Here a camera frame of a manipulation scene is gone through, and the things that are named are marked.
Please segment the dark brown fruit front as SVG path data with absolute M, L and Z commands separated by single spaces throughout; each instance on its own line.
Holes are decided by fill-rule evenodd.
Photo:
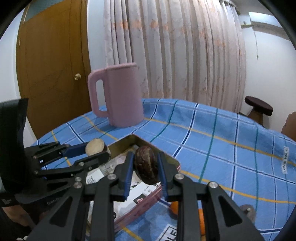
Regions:
M 149 146 L 141 146 L 135 151 L 133 169 L 138 178 L 147 185 L 158 183 L 158 163 L 154 151 Z

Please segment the large orange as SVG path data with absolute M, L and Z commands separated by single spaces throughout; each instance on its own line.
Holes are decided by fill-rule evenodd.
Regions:
M 204 222 L 204 214 L 203 209 L 199 209 L 199 223 L 200 223 L 200 232 L 201 236 L 205 235 L 205 222 Z

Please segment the pink floral curtain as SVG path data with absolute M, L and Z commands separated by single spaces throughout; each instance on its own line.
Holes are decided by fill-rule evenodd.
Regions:
M 232 1 L 105 1 L 107 65 L 134 62 L 144 98 L 177 98 L 238 113 L 245 42 Z

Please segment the cut brown fruit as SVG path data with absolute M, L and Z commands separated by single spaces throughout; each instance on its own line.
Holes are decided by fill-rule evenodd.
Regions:
M 88 156 L 92 156 L 95 154 L 99 154 L 103 151 L 107 151 L 109 155 L 111 155 L 111 152 L 105 142 L 100 138 L 94 138 L 93 140 L 89 141 L 85 147 L 85 153 Z

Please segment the dark round stool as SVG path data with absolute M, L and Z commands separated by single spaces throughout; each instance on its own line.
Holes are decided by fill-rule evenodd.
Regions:
M 253 121 L 263 125 L 263 116 L 272 116 L 273 107 L 265 101 L 253 96 L 246 96 L 244 100 L 246 104 L 252 107 L 252 110 L 247 117 Z

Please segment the pink plastic pitcher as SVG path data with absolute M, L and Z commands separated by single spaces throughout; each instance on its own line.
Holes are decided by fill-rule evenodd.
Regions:
M 106 110 L 99 109 L 96 82 L 103 83 Z M 136 63 L 111 65 L 94 70 L 88 75 L 88 91 L 92 112 L 108 118 L 109 124 L 118 128 L 135 126 L 144 119 L 142 94 Z

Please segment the brass door knob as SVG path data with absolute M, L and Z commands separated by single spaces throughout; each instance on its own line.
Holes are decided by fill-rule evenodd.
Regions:
M 81 79 L 81 74 L 77 73 L 75 76 L 74 76 L 74 80 L 79 80 Z

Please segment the small orange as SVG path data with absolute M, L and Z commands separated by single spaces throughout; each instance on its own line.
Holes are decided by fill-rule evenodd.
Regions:
M 171 204 L 170 204 L 170 211 L 172 214 L 174 215 L 178 215 L 178 202 L 177 201 L 173 201 Z

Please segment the brown wooden chair back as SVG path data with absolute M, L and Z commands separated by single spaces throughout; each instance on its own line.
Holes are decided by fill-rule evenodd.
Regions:
M 289 114 L 281 133 L 296 141 L 296 112 Z

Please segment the brown wooden door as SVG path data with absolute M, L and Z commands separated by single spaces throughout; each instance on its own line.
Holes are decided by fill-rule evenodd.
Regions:
M 30 2 L 18 30 L 16 72 L 36 138 L 89 112 L 87 2 Z

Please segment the purple onion-shaped fruit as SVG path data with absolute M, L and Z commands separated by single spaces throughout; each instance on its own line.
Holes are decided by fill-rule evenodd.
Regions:
M 252 223 L 255 223 L 256 211 L 252 205 L 244 204 L 240 206 L 240 209 L 245 213 Z

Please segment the blue checked tablecloth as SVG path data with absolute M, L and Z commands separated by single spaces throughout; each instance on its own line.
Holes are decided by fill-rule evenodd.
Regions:
M 217 182 L 237 205 L 256 210 L 255 226 L 274 240 L 295 207 L 295 142 L 250 118 L 200 103 L 144 99 L 144 120 L 115 128 L 86 113 L 55 128 L 38 144 L 106 144 L 135 134 L 175 157 L 195 182 Z

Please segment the white air conditioner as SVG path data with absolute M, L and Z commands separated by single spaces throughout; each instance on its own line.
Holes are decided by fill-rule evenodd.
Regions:
M 289 40 L 284 28 L 274 16 L 257 12 L 249 12 L 248 15 L 250 24 L 244 22 L 244 24 L 241 24 L 242 29 L 253 28 L 254 31 L 275 35 Z

